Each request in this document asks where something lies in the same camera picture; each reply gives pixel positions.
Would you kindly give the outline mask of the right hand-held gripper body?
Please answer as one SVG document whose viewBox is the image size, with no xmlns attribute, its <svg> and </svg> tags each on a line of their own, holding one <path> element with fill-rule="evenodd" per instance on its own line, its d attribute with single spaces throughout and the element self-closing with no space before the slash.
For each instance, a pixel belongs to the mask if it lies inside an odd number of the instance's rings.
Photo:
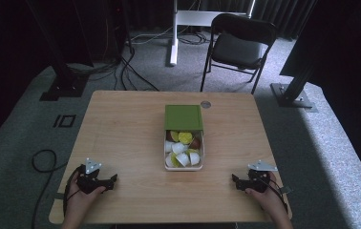
<svg viewBox="0 0 361 229">
<path fill-rule="evenodd" d="M 258 160 L 257 162 L 247 165 L 248 179 L 240 179 L 239 184 L 246 185 L 247 188 L 263 193 L 269 186 L 269 173 L 277 171 L 278 168 L 276 166 L 268 164 L 265 161 Z"/>
</svg>

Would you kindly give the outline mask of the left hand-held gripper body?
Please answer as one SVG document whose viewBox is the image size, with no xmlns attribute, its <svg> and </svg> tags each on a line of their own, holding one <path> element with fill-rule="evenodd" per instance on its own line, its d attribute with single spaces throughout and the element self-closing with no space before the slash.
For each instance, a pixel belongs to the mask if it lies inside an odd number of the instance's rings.
<svg viewBox="0 0 361 229">
<path fill-rule="evenodd" d="M 85 163 L 78 167 L 79 176 L 76 184 L 79 189 L 85 194 L 91 194 L 98 187 L 104 187 L 108 184 L 113 184 L 109 179 L 99 179 L 101 164 L 89 157 L 85 159 Z"/>
</svg>

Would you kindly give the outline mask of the person's left hand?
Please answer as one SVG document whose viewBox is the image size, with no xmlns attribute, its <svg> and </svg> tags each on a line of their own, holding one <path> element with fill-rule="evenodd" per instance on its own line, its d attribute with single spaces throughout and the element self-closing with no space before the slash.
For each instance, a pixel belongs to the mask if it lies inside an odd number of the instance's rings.
<svg viewBox="0 0 361 229">
<path fill-rule="evenodd" d="M 70 182 L 70 192 L 67 198 L 65 217 L 78 216 L 85 218 L 96 198 L 104 191 L 104 187 L 98 187 L 91 194 L 83 193 L 76 184 L 78 173 L 75 173 Z"/>
</svg>

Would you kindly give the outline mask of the person's right hand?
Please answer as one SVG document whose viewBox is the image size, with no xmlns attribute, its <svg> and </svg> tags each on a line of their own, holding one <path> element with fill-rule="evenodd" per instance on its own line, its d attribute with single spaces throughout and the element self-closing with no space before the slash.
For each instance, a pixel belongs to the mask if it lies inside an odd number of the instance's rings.
<svg viewBox="0 0 361 229">
<path fill-rule="evenodd" d="M 276 178 L 272 173 L 269 174 L 269 177 L 270 182 L 263 193 L 250 188 L 247 188 L 245 192 L 259 202 L 260 206 L 274 222 L 281 221 L 282 219 L 288 219 L 288 213 L 285 205 L 281 201 L 279 193 L 276 190 Z"/>
</svg>

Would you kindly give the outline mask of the green box sleeve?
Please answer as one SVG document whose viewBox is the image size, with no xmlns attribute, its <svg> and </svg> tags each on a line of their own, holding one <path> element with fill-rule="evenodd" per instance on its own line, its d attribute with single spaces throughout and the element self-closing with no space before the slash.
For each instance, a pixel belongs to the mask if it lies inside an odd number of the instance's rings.
<svg viewBox="0 0 361 229">
<path fill-rule="evenodd" d="M 202 131 L 199 105 L 166 105 L 164 129 L 171 131 Z"/>
</svg>

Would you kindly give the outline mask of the black metal stand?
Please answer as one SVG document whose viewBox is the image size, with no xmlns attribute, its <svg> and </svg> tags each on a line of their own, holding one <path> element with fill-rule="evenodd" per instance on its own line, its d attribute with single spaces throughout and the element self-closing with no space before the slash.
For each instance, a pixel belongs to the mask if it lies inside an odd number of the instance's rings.
<svg viewBox="0 0 361 229">
<path fill-rule="evenodd" d="M 81 97 L 89 79 L 88 74 L 74 73 L 65 63 L 63 54 L 59 49 L 52 32 L 47 26 L 47 21 L 41 13 L 36 0 L 25 0 L 33 18 L 45 39 L 45 50 L 55 78 L 50 88 L 40 96 L 41 101 L 57 101 L 60 97 Z"/>
<path fill-rule="evenodd" d="M 314 55 L 317 48 L 311 42 L 308 24 L 311 24 L 311 15 L 316 8 L 318 0 L 308 0 L 311 5 L 307 8 L 306 17 L 295 45 L 280 71 L 282 76 L 291 76 L 288 84 L 272 83 L 270 88 L 280 107 L 304 108 L 314 111 L 315 105 L 309 101 L 304 92 L 305 85 L 314 71 Z"/>
</svg>

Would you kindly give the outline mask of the black folding chair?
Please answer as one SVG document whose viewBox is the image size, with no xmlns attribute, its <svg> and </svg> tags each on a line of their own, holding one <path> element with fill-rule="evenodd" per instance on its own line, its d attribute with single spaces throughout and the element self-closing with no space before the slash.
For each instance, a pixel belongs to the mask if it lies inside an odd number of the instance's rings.
<svg viewBox="0 0 361 229">
<path fill-rule="evenodd" d="M 232 13 L 221 13 L 211 22 L 200 91 L 213 66 L 249 74 L 254 94 L 268 53 L 277 39 L 274 24 Z"/>
</svg>

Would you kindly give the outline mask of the dark computer tower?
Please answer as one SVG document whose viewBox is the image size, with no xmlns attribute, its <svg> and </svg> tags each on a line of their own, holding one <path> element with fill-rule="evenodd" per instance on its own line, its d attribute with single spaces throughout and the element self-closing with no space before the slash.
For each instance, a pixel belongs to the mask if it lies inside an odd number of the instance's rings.
<svg viewBox="0 0 361 229">
<path fill-rule="evenodd" d="M 127 9 L 124 0 L 103 0 L 105 48 L 102 60 L 119 60 L 127 39 Z"/>
</svg>

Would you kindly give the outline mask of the white desk frame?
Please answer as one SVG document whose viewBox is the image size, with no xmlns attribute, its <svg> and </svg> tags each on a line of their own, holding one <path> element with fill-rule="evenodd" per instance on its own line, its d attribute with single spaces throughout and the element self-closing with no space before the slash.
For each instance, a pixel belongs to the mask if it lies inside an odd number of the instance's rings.
<svg viewBox="0 0 361 229">
<path fill-rule="evenodd" d="M 210 27 L 212 20 L 221 14 L 220 11 L 206 11 L 206 10 L 179 10 L 178 0 L 173 0 L 172 13 L 172 42 L 169 64 L 176 66 L 178 63 L 178 26 L 192 26 L 192 27 Z"/>
</svg>

